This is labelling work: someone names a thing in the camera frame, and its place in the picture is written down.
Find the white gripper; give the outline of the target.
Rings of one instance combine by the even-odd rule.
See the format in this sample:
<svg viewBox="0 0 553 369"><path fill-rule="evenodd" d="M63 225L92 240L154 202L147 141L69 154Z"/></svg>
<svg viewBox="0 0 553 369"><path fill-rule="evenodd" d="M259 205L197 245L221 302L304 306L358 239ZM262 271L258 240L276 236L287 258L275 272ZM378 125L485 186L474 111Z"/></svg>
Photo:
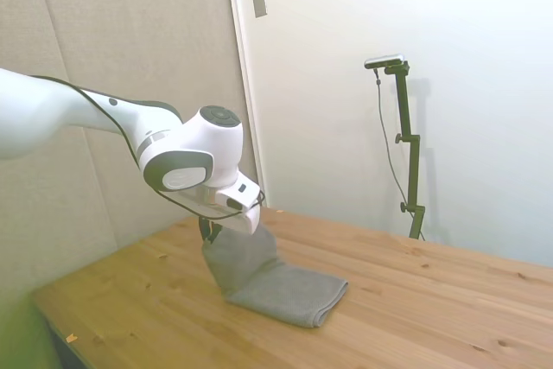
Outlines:
<svg viewBox="0 0 553 369"><path fill-rule="evenodd" d="M260 207L252 207L240 212L237 209L216 204L202 190L173 192L172 199L200 215L198 226L201 238L203 241L208 239L211 244L222 231L222 226L245 233L254 233L257 230Z"/></svg>

